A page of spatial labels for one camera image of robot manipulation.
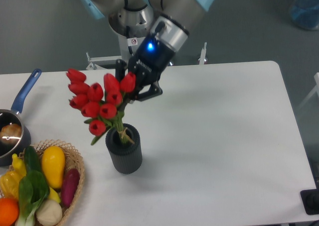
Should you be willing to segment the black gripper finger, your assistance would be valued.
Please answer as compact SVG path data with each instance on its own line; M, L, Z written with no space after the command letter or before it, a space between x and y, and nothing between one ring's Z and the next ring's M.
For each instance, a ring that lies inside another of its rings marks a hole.
M121 82L128 72L128 64L122 59L117 59L115 64L115 78Z
M158 81L151 83L146 92L140 93L143 88L144 87L136 87L130 94L129 99L131 101L142 102L163 94L163 90L161 89Z

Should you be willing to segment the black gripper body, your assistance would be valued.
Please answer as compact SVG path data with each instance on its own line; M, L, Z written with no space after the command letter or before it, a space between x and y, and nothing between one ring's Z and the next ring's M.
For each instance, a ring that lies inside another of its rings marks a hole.
M128 70L136 76L136 86L144 87L160 79L175 52L163 42L148 35L134 56L129 59Z

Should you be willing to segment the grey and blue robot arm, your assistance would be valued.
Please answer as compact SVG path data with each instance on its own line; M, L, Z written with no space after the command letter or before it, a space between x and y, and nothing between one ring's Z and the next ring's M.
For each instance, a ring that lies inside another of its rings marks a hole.
M162 94L159 80L190 32L214 0L81 0L95 18L108 20L117 35L121 58L116 77L136 76L124 101L144 101Z

